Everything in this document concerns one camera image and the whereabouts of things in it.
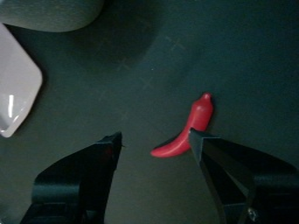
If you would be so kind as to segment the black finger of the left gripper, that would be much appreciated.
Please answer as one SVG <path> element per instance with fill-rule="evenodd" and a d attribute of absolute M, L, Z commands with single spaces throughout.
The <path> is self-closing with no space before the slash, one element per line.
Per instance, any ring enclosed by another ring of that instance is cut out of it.
<path fill-rule="evenodd" d="M 74 31 L 93 22 L 105 0 L 0 0 L 0 22 L 42 32 Z"/>

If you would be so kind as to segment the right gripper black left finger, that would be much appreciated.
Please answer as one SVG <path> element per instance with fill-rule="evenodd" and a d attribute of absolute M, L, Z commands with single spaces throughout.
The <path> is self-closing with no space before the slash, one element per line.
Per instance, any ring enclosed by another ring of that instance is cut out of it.
<path fill-rule="evenodd" d="M 104 224 L 123 135 L 105 136 L 36 177 L 20 224 Z"/>

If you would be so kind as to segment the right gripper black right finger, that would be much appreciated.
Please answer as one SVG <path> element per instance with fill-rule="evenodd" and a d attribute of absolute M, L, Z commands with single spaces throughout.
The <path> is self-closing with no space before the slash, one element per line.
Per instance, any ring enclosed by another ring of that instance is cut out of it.
<path fill-rule="evenodd" d="M 189 145 L 220 224 L 299 224 L 299 170 L 291 164 L 196 129 Z"/>

